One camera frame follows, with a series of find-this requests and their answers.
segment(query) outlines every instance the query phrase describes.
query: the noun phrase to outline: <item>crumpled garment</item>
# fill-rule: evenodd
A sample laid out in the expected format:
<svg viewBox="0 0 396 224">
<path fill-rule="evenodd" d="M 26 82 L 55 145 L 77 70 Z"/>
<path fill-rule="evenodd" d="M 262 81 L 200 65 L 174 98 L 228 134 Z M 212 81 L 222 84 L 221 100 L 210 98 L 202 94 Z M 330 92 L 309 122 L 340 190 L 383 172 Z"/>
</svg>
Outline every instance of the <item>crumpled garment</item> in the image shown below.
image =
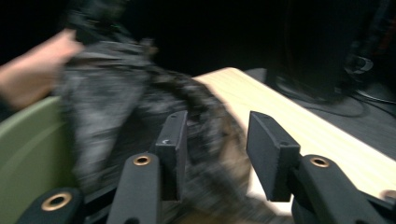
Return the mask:
<svg viewBox="0 0 396 224">
<path fill-rule="evenodd" d="M 132 41 L 99 42 L 65 67 L 57 93 L 74 134 L 79 187 L 89 194 L 117 186 L 124 161 L 149 150 L 167 116 L 188 110 L 183 201 L 170 209 L 173 216 L 198 211 L 227 223 L 290 223 L 246 196 L 246 137 L 222 103 L 205 85 L 153 64 L 148 50 Z"/>
</svg>

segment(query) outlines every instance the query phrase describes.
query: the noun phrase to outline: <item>light wood surface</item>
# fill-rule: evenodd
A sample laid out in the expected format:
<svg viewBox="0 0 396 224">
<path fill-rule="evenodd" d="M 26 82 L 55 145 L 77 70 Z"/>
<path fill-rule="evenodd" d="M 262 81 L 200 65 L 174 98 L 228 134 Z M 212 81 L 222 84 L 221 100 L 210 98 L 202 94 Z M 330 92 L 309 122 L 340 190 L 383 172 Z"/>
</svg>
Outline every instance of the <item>light wood surface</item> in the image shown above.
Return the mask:
<svg viewBox="0 0 396 224">
<path fill-rule="evenodd" d="M 377 198 L 396 190 L 396 161 L 319 118 L 243 72 L 226 68 L 195 78 L 226 105 L 248 131 L 250 110 L 273 117 L 300 145 L 301 154 L 317 154 L 335 161 L 355 186 Z M 250 196 L 265 200 L 254 172 Z M 279 214 L 290 213 L 290 203 L 268 203 Z"/>
</svg>

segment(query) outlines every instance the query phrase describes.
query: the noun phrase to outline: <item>wooden table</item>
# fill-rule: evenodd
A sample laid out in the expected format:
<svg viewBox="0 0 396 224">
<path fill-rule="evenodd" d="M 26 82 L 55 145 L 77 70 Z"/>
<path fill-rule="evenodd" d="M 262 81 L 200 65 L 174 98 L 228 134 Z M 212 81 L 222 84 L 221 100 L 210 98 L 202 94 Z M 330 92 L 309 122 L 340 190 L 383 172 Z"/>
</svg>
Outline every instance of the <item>wooden table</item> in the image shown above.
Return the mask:
<svg viewBox="0 0 396 224">
<path fill-rule="evenodd" d="M 396 161 L 243 72 L 226 68 L 195 79 L 226 105 L 245 132 L 250 110 L 267 114 L 301 145 L 302 155 L 317 154 L 335 161 L 358 189 L 377 198 L 384 190 L 396 190 Z M 265 201 L 254 171 L 247 194 Z M 278 214 L 290 214 L 291 203 L 266 203 Z"/>
</svg>

